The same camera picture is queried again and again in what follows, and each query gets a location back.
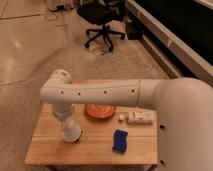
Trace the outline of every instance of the office chair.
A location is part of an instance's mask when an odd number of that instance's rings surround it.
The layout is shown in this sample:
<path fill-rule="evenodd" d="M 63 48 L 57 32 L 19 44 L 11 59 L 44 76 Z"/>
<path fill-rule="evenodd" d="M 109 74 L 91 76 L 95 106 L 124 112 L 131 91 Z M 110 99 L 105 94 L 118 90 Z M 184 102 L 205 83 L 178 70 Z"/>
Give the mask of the office chair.
<path fill-rule="evenodd" d="M 125 16 L 125 0 L 103 0 L 105 5 L 97 1 L 85 4 L 78 8 L 78 14 L 91 24 L 102 26 L 102 29 L 87 29 L 86 34 L 90 32 L 97 33 L 94 37 L 85 43 L 85 47 L 89 48 L 90 42 L 103 36 L 103 40 L 110 43 L 109 51 L 113 51 L 113 43 L 109 37 L 110 34 L 120 35 L 122 40 L 125 39 L 125 33 L 112 31 L 107 23 L 112 20 L 122 21 Z"/>

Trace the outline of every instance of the wooden table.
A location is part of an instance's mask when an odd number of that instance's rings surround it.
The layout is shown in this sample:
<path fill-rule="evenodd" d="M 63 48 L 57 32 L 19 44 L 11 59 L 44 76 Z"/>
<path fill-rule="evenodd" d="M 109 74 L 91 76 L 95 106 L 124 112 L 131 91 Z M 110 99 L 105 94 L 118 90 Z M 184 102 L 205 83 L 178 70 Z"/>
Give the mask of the wooden table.
<path fill-rule="evenodd" d="M 52 116 L 51 106 L 44 104 L 25 159 L 27 165 L 131 165 L 157 164 L 157 128 L 153 124 L 119 123 L 119 114 L 128 111 L 154 112 L 139 108 L 117 107 L 110 119 L 97 121 L 84 114 L 84 105 L 75 105 L 72 118 L 81 126 L 83 134 L 77 143 L 61 137 L 60 123 Z M 116 129 L 128 132 L 127 151 L 112 151 Z"/>

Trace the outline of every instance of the tiled floor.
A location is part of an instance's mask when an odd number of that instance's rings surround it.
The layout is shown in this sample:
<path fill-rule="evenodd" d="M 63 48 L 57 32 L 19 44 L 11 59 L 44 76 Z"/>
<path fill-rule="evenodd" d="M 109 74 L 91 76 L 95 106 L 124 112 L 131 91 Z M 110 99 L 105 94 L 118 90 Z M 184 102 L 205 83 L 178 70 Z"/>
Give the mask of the tiled floor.
<path fill-rule="evenodd" d="M 73 79 L 168 78 L 138 41 L 113 37 L 113 53 L 101 55 L 106 48 L 101 40 L 86 50 L 85 29 L 94 26 L 82 20 L 75 10 L 57 13 L 56 19 L 46 11 L 45 0 L 1 0 L 1 12 L 0 170 L 44 170 L 25 166 L 24 158 L 42 106 L 39 90 L 55 69 L 68 70 Z M 111 27 L 123 30 L 118 22 Z M 101 169 L 132 171 L 142 167 Z"/>

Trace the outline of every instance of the blue sponge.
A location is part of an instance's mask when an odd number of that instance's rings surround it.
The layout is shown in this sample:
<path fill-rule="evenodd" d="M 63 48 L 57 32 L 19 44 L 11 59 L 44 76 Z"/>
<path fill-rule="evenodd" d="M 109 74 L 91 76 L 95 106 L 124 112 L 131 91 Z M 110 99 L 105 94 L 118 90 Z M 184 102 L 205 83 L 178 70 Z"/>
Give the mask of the blue sponge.
<path fill-rule="evenodd" d="M 116 130 L 114 133 L 114 144 L 112 150 L 124 154 L 127 149 L 126 137 L 128 132 L 122 130 Z"/>

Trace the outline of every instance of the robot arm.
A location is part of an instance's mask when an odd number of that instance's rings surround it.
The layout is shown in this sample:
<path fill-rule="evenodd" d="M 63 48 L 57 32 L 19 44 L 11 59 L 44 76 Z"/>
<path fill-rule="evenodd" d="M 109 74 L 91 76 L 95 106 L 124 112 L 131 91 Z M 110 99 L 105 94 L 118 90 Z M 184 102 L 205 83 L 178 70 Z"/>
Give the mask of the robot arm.
<path fill-rule="evenodd" d="M 71 76 L 63 70 L 55 71 L 41 89 L 43 101 L 55 106 L 56 113 L 65 112 L 71 103 L 108 104 L 127 107 L 154 108 L 155 91 L 165 80 L 126 80 L 96 84 L 70 84 Z"/>
<path fill-rule="evenodd" d="M 213 91 L 207 84 L 190 78 L 86 85 L 70 84 L 70 81 L 69 73 L 55 71 L 40 92 L 59 118 L 70 113 L 71 103 L 155 109 L 158 112 L 159 171 L 213 170 Z M 64 132 L 74 128 L 76 137 L 80 127 L 73 121 L 66 122 L 66 118 L 63 118 Z"/>

